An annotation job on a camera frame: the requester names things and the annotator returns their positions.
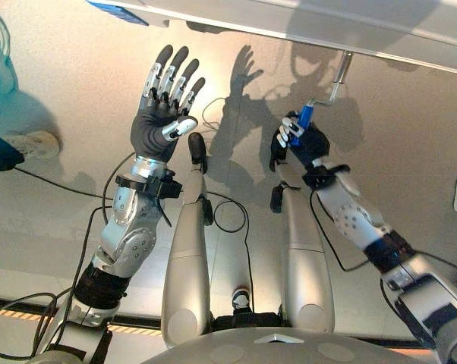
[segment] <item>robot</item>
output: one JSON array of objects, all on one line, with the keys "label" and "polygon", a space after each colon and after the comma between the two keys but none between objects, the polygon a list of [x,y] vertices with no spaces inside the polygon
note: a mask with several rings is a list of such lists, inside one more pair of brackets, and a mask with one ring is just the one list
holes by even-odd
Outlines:
[{"label": "robot", "polygon": [[[196,119],[188,116],[204,84],[199,79],[181,102],[188,80],[198,67],[193,60],[172,91],[175,75],[188,49],[183,47],[164,75],[173,49],[166,46],[153,65],[131,129],[136,159],[130,174],[118,175],[112,216],[99,248],[64,301],[28,363],[101,363],[112,333],[108,323],[120,306],[130,278],[156,242],[162,200],[178,198],[181,185],[167,162],[179,137],[190,133]],[[345,78],[351,53],[344,52],[334,88]],[[331,105],[336,96],[328,102]],[[312,108],[319,100],[312,100]],[[271,145],[270,167],[280,177],[271,209],[284,212],[285,294],[282,314],[246,312],[213,319],[204,226],[213,222],[203,174],[206,150],[198,133],[189,137],[193,168],[184,185],[182,207],[169,256],[162,302],[162,335],[168,347],[146,363],[196,362],[365,362],[413,363],[413,359],[359,340],[333,334],[331,284],[318,230],[310,218],[303,189],[310,187],[332,216],[338,230],[360,248],[380,271],[381,279],[399,293],[400,319],[442,364],[457,363],[457,287],[416,253],[368,202],[351,178],[350,167],[328,157],[329,143],[310,124],[307,108],[282,120]],[[298,175],[286,162],[288,147],[305,166]]]}]

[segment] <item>robotic finger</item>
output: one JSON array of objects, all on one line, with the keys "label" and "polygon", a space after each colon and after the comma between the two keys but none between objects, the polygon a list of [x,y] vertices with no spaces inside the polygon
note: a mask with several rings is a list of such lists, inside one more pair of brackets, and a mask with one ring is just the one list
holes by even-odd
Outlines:
[{"label": "robotic finger", "polygon": [[183,46],[180,48],[178,53],[176,53],[171,64],[163,75],[161,82],[159,83],[159,94],[161,102],[168,103],[169,93],[171,92],[171,88],[175,81],[176,73],[178,72],[181,63],[183,63],[186,57],[188,57],[188,47]]},{"label": "robotic finger", "polygon": [[166,125],[162,129],[162,135],[167,141],[172,142],[182,135],[190,133],[197,125],[197,119],[192,116],[181,116],[178,120]]},{"label": "robotic finger", "polygon": [[304,133],[304,128],[301,127],[296,121],[291,118],[284,117],[282,119],[282,125],[279,127],[279,133],[277,134],[277,140],[282,148],[288,145],[291,138],[299,138]]},{"label": "robotic finger", "polygon": [[183,95],[184,89],[190,80],[193,73],[198,69],[200,62],[197,59],[194,59],[190,62],[190,64],[186,67],[183,74],[179,78],[178,82],[175,85],[175,89],[171,95],[171,107],[178,108],[181,100],[181,96]]},{"label": "robotic finger", "polygon": [[191,88],[191,91],[186,95],[184,98],[183,103],[181,104],[181,115],[188,115],[188,112],[191,109],[191,106],[193,105],[195,101],[195,97],[197,97],[199,91],[201,88],[205,85],[205,79],[202,77],[198,79],[198,81],[193,85]]},{"label": "robotic finger", "polygon": [[144,110],[148,106],[158,102],[157,89],[159,80],[161,78],[162,70],[165,67],[166,62],[173,54],[173,47],[167,45],[159,53],[158,58],[151,67],[149,74],[147,75],[146,84],[144,85],[143,95],[140,99],[139,109]]}]

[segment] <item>white surface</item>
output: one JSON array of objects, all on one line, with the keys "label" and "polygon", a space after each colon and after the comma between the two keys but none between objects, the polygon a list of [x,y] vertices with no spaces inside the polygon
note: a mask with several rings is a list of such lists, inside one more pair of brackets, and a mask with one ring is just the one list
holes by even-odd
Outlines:
[{"label": "white surface", "polygon": [[[90,192],[101,193],[111,170],[131,152],[132,118],[157,52],[166,43],[190,48],[189,58],[200,59],[193,81],[207,80],[192,108],[211,155],[207,187],[246,205],[256,308],[276,311],[283,229],[282,216],[269,210],[270,191],[278,183],[267,167],[270,138],[288,110],[311,96],[328,95],[339,53],[246,33],[198,33],[179,21],[168,28],[142,27],[82,0],[0,0],[0,15],[11,33],[11,60],[20,87],[0,96],[0,133],[53,132],[61,140],[59,156],[21,167]],[[257,70],[263,72],[248,82],[247,74]],[[220,123],[217,134],[201,125],[204,109],[207,121]],[[362,193],[384,218],[413,246],[457,264],[457,213],[452,208],[457,75],[355,55],[335,105],[315,110],[314,120],[329,137],[333,156],[352,167]],[[183,182],[190,167],[186,138],[169,164]],[[67,287],[87,219],[97,206],[97,199],[17,171],[0,173],[0,297]],[[180,206],[181,201],[167,203],[173,222]],[[363,254],[318,213],[344,264],[360,262]],[[226,206],[219,218],[235,227],[241,217]],[[87,261],[101,229],[97,215]],[[123,313],[160,315],[173,232],[159,223],[158,242],[131,281]],[[242,239],[242,232],[228,235],[214,226],[206,230],[215,316],[230,314],[233,289],[248,283]],[[329,269],[338,332],[410,337],[386,307],[376,269],[367,266],[345,274],[332,256]]]},{"label": "white surface", "polygon": [[377,55],[457,72],[457,0],[100,0],[159,17]]}]

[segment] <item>gray floor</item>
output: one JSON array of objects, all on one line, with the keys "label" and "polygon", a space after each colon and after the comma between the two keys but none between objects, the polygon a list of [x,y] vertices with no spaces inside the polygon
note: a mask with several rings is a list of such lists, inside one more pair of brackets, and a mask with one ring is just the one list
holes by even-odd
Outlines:
[{"label": "gray floor", "polygon": [[[246,205],[257,311],[277,310],[283,222],[269,210],[277,183],[267,167],[270,137],[288,110],[328,94],[339,53],[246,33],[195,32],[182,22],[171,22],[167,29],[142,27],[82,0],[0,0],[0,15],[11,33],[19,84],[17,92],[0,96],[0,134],[52,131],[61,139],[60,155],[21,167],[96,193],[131,152],[131,121],[157,52],[166,43],[190,48],[191,57],[200,59],[197,75],[207,80],[192,108],[200,121],[197,130],[209,145],[207,186]],[[416,248],[457,264],[457,213],[452,209],[457,75],[356,55],[339,99],[332,108],[318,108],[314,120],[329,137],[332,156],[352,167],[364,195],[386,220]],[[170,167],[182,182],[189,167],[186,140]],[[172,221],[180,205],[181,200],[168,202]],[[96,199],[16,171],[0,173],[0,297],[66,288],[88,216],[97,206]],[[241,219],[231,206],[221,209],[219,218],[228,227]],[[322,220],[345,265],[364,259]],[[88,256],[101,229],[98,216]],[[156,248],[131,281],[122,312],[160,315],[173,231],[159,223]],[[229,314],[233,288],[248,282],[243,234],[210,227],[206,240],[212,311]],[[386,307],[376,269],[343,273],[332,256],[329,268],[338,332],[410,337]]]}]

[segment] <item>black cable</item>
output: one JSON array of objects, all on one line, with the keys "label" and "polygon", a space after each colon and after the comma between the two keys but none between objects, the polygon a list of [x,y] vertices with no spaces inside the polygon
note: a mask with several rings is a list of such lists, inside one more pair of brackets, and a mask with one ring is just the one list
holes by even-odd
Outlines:
[{"label": "black cable", "polygon": [[363,267],[363,266],[366,265],[367,263],[369,263],[370,261],[367,259],[367,260],[363,261],[362,263],[357,264],[356,266],[353,266],[353,267],[350,267],[350,268],[345,268],[345,267],[343,266],[342,261],[340,260],[338,254],[336,253],[336,250],[335,250],[335,248],[333,247],[332,243],[329,241],[329,238],[327,237],[326,232],[325,232],[325,230],[323,229],[323,226],[321,226],[320,219],[317,217],[317,214],[316,214],[316,212],[314,211],[314,207],[313,207],[313,195],[314,195],[314,191],[312,191],[312,192],[311,192],[311,195],[310,195],[310,207],[311,207],[311,212],[313,212],[314,219],[317,221],[318,226],[320,227],[321,233],[322,233],[323,236],[325,237],[326,242],[328,243],[329,248],[332,250],[333,255],[335,256],[336,261],[338,262],[338,265],[340,266],[340,268],[341,268],[343,271],[346,271],[346,272],[348,272],[348,271],[354,271],[354,270],[356,270],[356,269],[359,269],[360,267]]},{"label": "black cable", "polygon": [[58,345],[58,343],[61,340],[61,337],[63,336],[63,332],[65,331],[65,326],[67,324],[67,319],[68,319],[68,313],[70,312],[71,302],[73,300],[74,288],[77,285],[78,276],[80,275],[80,270],[82,269],[82,264],[84,263],[84,259],[85,259],[85,252],[87,251],[87,241],[89,240],[89,234],[90,234],[90,229],[92,227],[93,217],[94,217],[94,215],[95,215],[95,213],[97,211],[103,210],[103,209],[108,209],[108,208],[111,208],[111,207],[112,206],[100,206],[100,207],[95,208],[90,213],[89,223],[87,225],[87,231],[85,232],[84,244],[82,246],[82,253],[80,254],[80,260],[79,260],[78,265],[77,265],[77,270],[75,272],[74,280],[73,280],[73,282],[71,284],[70,294],[68,294],[68,301],[67,301],[65,314],[63,315],[63,322],[60,325],[60,332],[59,332],[58,337],[56,339],[55,346]]},{"label": "black cable", "polygon": [[[61,296],[65,295],[69,291],[70,291],[70,288],[67,288],[66,290],[63,290],[61,293],[56,295],[56,299],[58,300],[58,298],[60,298]],[[53,317],[55,315],[56,304],[53,305],[52,302],[51,302],[49,304],[49,306],[51,306],[51,310],[49,311],[48,319],[46,320],[46,323],[44,324],[43,329],[41,330],[41,332],[39,332],[39,328],[41,327],[40,324],[38,324],[38,326],[36,327],[35,339],[33,341],[33,354],[35,354],[37,352],[39,343],[43,339],[43,336],[46,333],[46,329],[48,328],[49,323],[51,322],[51,320],[53,319]]]},{"label": "black cable", "polygon": [[[14,300],[14,301],[8,303],[7,305],[4,305],[3,307],[0,307],[0,312],[3,309],[8,309],[9,307],[14,306],[17,303],[20,303],[20,302],[25,301],[25,300],[30,300],[30,299],[35,298],[35,297],[51,297],[52,298],[52,303],[54,303],[55,306],[56,306],[57,296],[55,294],[50,293],[50,292],[41,292],[41,293],[30,294],[28,296],[24,296],[24,297],[18,298],[17,300]],[[9,354],[0,353],[0,358],[8,359],[8,360],[28,360],[28,359],[31,359],[33,357],[35,352],[36,351],[34,350],[31,353],[30,356],[15,356],[15,355],[9,355]]]},{"label": "black cable", "polygon": [[431,253],[428,253],[428,252],[424,252],[424,251],[422,251],[422,250],[416,250],[416,249],[414,249],[414,251],[415,251],[416,253],[418,253],[418,254],[422,254],[423,256],[429,256],[430,258],[433,258],[433,259],[435,259],[435,260],[438,260],[438,261],[440,261],[440,262],[442,262],[442,263],[444,263],[444,264],[447,264],[447,265],[449,265],[450,267],[453,267],[454,269],[457,270],[457,265],[455,265],[455,264],[453,264],[453,263],[451,263],[451,262],[448,262],[447,260],[445,260],[445,259],[443,259],[443,258],[440,258],[439,256],[435,256],[434,254],[431,254]]},{"label": "black cable", "polygon": [[39,175],[37,175],[37,174],[34,174],[34,173],[31,173],[31,172],[29,172],[29,171],[25,171],[24,169],[21,169],[21,168],[18,168],[18,167],[14,167],[14,169],[15,169],[16,171],[21,172],[21,173],[27,174],[28,176],[38,178],[39,180],[43,180],[43,181],[45,181],[45,182],[48,183],[48,184],[52,184],[53,186],[60,187],[60,188],[62,188],[63,190],[67,190],[67,191],[70,191],[70,192],[75,192],[75,193],[78,193],[78,194],[80,194],[80,195],[91,196],[91,197],[97,197],[98,199],[101,199],[101,198],[102,198],[102,196],[96,195],[95,193],[88,193],[88,192],[76,190],[76,189],[74,189],[74,188],[66,187],[66,186],[63,186],[63,185],[61,185],[61,184],[57,184],[56,182],[53,182],[52,180],[49,180],[49,179],[44,178],[44,177],[41,177],[41,176],[39,176]]},{"label": "black cable", "polygon": [[166,216],[164,210],[161,207],[161,201],[159,201],[159,197],[155,197],[154,199],[156,201],[156,207],[158,208],[158,211],[161,213],[162,217],[165,219],[166,224],[168,224],[168,226],[171,227],[172,226],[171,222],[170,222],[170,220],[168,219],[168,216]]},{"label": "black cable", "polygon": [[400,316],[399,312],[397,311],[397,309],[394,307],[393,304],[391,304],[388,296],[387,296],[387,293],[386,293],[386,290],[384,290],[383,288],[383,280],[382,278],[380,279],[380,291],[382,292],[382,296],[384,298],[384,300],[386,301],[387,303],[387,306],[396,314],[397,317],[399,317],[401,320],[402,320],[402,317]]},{"label": "black cable", "polygon": [[110,174],[109,178],[107,178],[107,181],[106,181],[106,184],[104,185],[104,190],[102,191],[102,216],[104,217],[104,222],[107,224],[107,222],[109,222],[109,220],[107,219],[107,212],[106,212],[106,200],[108,199],[106,197],[106,194],[107,194],[107,188],[109,187],[109,184],[110,184],[110,181],[112,180],[112,178],[114,177],[114,175],[117,173],[117,171],[119,170],[120,167],[122,167],[122,165],[130,158],[132,157],[133,155],[135,154],[135,152],[132,152],[130,155],[128,155],[127,157],[125,157],[124,159],[122,159],[122,162],[120,162],[117,167],[115,167],[114,171],[112,171],[112,173]]},{"label": "black cable", "polygon": [[[228,197],[228,196],[225,196],[225,195],[222,195],[221,193],[217,193],[217,192],[212,192],[212,191],[207,191],[208,194],[210,195],[214,195],[214,196],[218,196],[218,197],[222,197],[223,199],[226,199],[227,201],[222,201],[221,203],[219,203],[216,207],[215,207],[215,210],[213,210],[213,222],[215,222],[215,225],[222,231],[226,232],[226,233],[237,233],[239,232],[240,230],[242,230],[242,228],[247,224],[247,229],[245,231],[245,237],[244,237],[244,245],[245,245],[245,251],[247,252],[247,264],[248,264],[248,267],[249,267],[249,279],[251,281],[251,295],[252,295],[252,312],[256,312],[256,309],[255,309],[255,303],[254,303],[254,280],[252,279],[252,266],[251,266],[251,253],[249,252],[249,246],[247,244],[247,237],[249,236],[249,230],[251,228],[250,226],[250,222],[249,222],[249,214],[247,212],[247,209],[245,208],[244,205],[242,205],[239,201],[235,201],[234,199]],[[228,202],[233,202],[241,211],[242,211],[242,214],[244,215],[244,222],[242,223],[242,225],[236,229],[233,229],[233,230],[229,230],[229,229],[225,229],[223,226],[221,226],[219,224],[219,222],[216,220],[216,211],[217,209],[225,204],[225,203],[228,203]]]}]

